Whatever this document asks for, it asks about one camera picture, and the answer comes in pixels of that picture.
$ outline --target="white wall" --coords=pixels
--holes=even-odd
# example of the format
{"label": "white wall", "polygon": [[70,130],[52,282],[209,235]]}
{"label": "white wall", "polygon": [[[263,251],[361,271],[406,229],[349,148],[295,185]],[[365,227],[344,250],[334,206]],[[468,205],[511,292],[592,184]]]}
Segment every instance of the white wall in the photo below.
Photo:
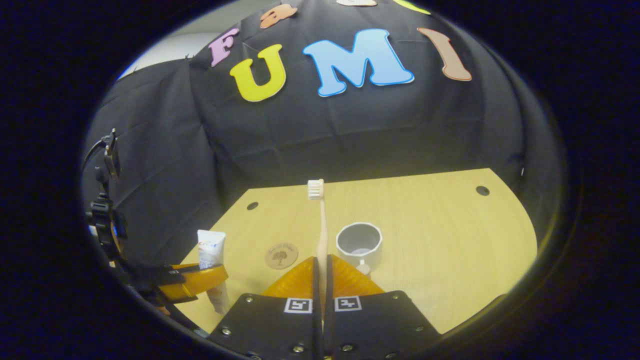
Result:
{"label": "white wall", "polygon": [[147,49],[125,70],[119,78],[134,70],[165,61],[193,57],[222,31],[263,8],[268,8],[275,0],[237,0],[215,9],[178,28],[164,39]]}
{"label": "white wall", "polygon": [[166,37],[145,51],[120,75],[120,78],[153,64],[184,59],[185,56],[192,58],[218,35],[219,33],[196,33]]}

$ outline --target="coaster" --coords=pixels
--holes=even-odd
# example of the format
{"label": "coaster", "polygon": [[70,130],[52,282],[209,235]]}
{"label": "coaster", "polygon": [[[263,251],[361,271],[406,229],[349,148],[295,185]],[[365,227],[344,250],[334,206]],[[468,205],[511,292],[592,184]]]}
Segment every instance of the coaster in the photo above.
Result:
{"label": "coaster", "polygon": [[264,260],[272,269],[284,269],[293,264],[298,258],[298,249],[291,243],[279,243],[272,246]]}

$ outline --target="orange letter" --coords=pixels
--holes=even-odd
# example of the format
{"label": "orange letter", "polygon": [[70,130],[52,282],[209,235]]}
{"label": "orange letter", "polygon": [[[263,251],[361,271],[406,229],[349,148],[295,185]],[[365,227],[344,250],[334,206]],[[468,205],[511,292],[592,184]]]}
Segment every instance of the orange letter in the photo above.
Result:
{"label": "orange letter", "polygon": [[266,29],[279,20],[290,17],[297,11],[298,8],[292,8],[289,4],[278,5],[260,17],[260,28]]}
{"label": "orange letter", "polygon": [[433,45],[436,46],[436,49],[438,49],[442,62],[444,62],[442,72],[445,76],[453,80],[471,80],[471,73],[462,65],[462,61],[460,61],[458,54],[451,46],[451,43],[449,43],[449,38],[446,35],[427,28],[418,28],[418,31],[428,37]]}

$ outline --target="white cup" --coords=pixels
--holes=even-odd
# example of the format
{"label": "white cup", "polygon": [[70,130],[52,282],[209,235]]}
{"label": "white cup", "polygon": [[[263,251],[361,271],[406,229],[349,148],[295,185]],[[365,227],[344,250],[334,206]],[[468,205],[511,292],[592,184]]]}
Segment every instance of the white cup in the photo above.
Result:
{"label": "white cup", "polygon": [[344,261],[368,275],[380,263],[382,232],[368,222],[354,222],[336,235],[335,246]]}

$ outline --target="letter m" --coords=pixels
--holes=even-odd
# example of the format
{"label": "letter m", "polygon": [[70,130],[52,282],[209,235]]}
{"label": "letter m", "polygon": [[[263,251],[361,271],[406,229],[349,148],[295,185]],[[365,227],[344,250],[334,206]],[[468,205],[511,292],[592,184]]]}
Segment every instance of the letter m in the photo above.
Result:
{"label": "letter m", "polygon": [[369,81],[375,85],[406,84],[413,81],[413,74],[406,70],[396,52],[389,44],[389,32],[384,29],[359,31],[353,41],[351,52],[329,40],[320,40],[302,50],[316,62],[321,86],[318,94],[322,97],[344,92],[347,85],[339,81],[335,71],[339,71],[355,87],[364,84],[367,62],[373,68]]}

